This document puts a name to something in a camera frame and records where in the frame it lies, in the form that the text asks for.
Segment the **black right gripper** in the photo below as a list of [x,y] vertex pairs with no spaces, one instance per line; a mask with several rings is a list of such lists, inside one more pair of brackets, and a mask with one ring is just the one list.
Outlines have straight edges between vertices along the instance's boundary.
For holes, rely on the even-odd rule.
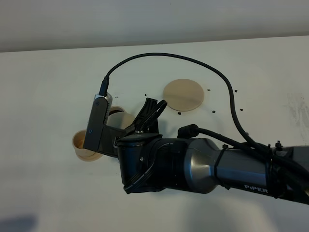
[[99,151],[118,158],[124,191],[130,193],[160,192],[164,188],[151,183],[155,172],[156,152],[152,147],[162,134],[159,133],[158,117],[167,102],[147,98],[138,116],[125,129],[104,126]]

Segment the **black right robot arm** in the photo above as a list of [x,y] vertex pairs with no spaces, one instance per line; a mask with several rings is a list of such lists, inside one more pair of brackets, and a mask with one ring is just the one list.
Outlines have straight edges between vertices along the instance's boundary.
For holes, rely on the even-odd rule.
[[157,119],[166,101],[124,130],[103,127],[99,148],[119,160],[124,191],[176,189],[209,193],[217,186],[240,189],[292,202],[309,202],[307,146],[239,143],[195,124],[176,138],[163,138]]

